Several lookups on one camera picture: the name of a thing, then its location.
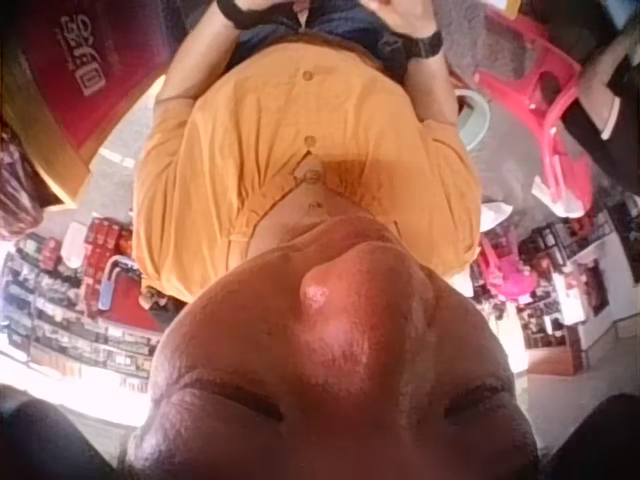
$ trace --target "sleeve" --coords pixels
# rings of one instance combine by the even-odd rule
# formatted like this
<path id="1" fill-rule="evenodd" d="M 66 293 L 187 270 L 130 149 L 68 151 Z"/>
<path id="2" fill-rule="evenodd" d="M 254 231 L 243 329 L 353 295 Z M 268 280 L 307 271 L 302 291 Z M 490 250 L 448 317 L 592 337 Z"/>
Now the sleeve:
<path id="1" fill-rule="evenodd" d="M 482 187 L 455 126 L 427 120 L 423 122 L 423 142 L 439 178 L 457 237 L 456 258 L 449 271 L 454 275 L 466 268 L 476 255 Z"/>
<path id="2" fill-rule="evenodd" d="M 161 273 L 169 239 L 176 167 L 194 102 L 171 100 L 156 106 L 153 126 L 138 164 L 133 192 L 133 259 L 143 287 L 163 291 Z"/>

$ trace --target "black wristwatch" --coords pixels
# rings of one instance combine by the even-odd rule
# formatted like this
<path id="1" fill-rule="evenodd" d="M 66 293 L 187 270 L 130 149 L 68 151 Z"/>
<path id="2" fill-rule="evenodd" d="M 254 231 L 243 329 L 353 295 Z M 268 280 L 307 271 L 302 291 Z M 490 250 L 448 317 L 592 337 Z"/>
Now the black wristwatch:
<path id="1" fill-rule="evenodd" d="M 432 58 L 438 55 L 444 47 L 442 32 L 436 30 L 435 33 L 426 38 L 413 38 L 405 36 L 403 38 L 404 50 L 407 58 Z"/>
<path id="2" fill-rule="evenodd" d="M 250 30 L 258 25 L 269 23 L 276 15 L 293 14 L 293 3 L 276 3 L 265 10 L 243 10 L 235 0 L 217 0 L 217 2 L 220 13 L 238 30 Z"/>

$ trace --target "pink item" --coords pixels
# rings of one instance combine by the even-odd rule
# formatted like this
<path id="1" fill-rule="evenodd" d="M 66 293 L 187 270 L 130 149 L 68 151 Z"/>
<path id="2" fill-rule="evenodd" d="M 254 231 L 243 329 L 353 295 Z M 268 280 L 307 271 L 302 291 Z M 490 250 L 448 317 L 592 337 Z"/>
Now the pink item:
<path id="1" fill-rule="evenodd" d="M 589 156 L 572 157 L 561 136 L 556 135 L 562 114 L 578 98 L 582 68 L 551 45 L 544 27 L 533 20 L 522 15 L 509 20 L 493 10 L 490 15 L 520 33 L 528 45 L 538 50 L 538 58 L 533 68 L 519 80 L 499 78 L 486 70 L 478 70 L 475 80 L 533 133 L 542 153 L 545 184 L 551 200 L 563 202 L 568 190 L 582 203 L 586 212 L 592 203 Z M 540 88 L 544 73 L 553 75 L 562 90 L 551 105 L 545 102 Z"/>
<path id="2" fill-rule="evenodd" d="M 484 235 L 480 242 L 482 251 L 478 255 L 478 264 L 491 291 L 507 300 L 518 300 L 536 288 L 538 276 L 534 272 L 523 270 L 513 230 L 509 232 L 510 252 L 506 255 L 499 257 Z"/>

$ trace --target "bracelet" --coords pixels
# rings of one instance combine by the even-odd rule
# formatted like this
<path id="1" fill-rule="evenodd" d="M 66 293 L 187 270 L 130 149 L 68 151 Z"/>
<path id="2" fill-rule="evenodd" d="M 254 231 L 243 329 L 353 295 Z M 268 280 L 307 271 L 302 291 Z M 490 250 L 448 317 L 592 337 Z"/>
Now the bracelet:
<path id="1" fill-rule="evenodd" d="M 238 30 L 251 30 L 253 27 L 268 23 L 276 13 L 292 9 L 287 4 L 276 4 L 266 10 L 243 10 L 235 0 L 217 0 L 218 10 Z"/>

